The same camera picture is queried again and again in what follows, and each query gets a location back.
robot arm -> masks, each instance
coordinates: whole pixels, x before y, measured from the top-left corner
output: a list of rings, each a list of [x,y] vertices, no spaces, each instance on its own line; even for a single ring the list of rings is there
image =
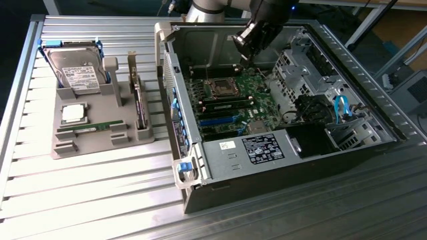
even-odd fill
[[[252,63],[253,57],[279,35],[297,2],[299,0],[251,0],[251,20],[245,29],[232,37],[244,65]]]

hard drive label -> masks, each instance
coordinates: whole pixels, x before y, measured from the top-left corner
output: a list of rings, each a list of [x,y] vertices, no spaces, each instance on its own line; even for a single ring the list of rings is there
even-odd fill
[[[252,164],[285,158],[273,134],[248,137],[241,141]]]
[[[93,66],[64,67],[61,70],[72,90],[100,88]]]

power supply label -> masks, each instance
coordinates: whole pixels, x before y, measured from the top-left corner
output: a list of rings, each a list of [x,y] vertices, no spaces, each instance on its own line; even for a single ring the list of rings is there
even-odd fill
[[[273,134],[248,137],[241,141],[252,164],[285,158]]]

motherboard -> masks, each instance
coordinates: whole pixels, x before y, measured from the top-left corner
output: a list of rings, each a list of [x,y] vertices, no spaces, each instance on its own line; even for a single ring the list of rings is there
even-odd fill
[[[280,123],[280,106],[252,68],[232,77],[189,78],[185,87],[205,142],[268,132]]]

white sticker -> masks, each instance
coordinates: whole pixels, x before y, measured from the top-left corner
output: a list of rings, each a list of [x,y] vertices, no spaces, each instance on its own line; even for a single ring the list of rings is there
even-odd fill
[[[90,127],[90,128],[85,128],[85,129],[73,130],[73,133],[82,134],[82,133],[94,132],[94,131],[96,131],[96,127]]]
[[[65,120],[65,123],[80,122],[81,118]]]
[[[231,105],[223,105],[223,106],[215,106],[213,109],[227,109],[227,108],[231,108],[232,106]]]
[[[61,70],[73,90],[100,88],[93,66],[64,67]]]
[[[233,149],[236,147],[235,141],[224,141],[219,143],[220,150]]]

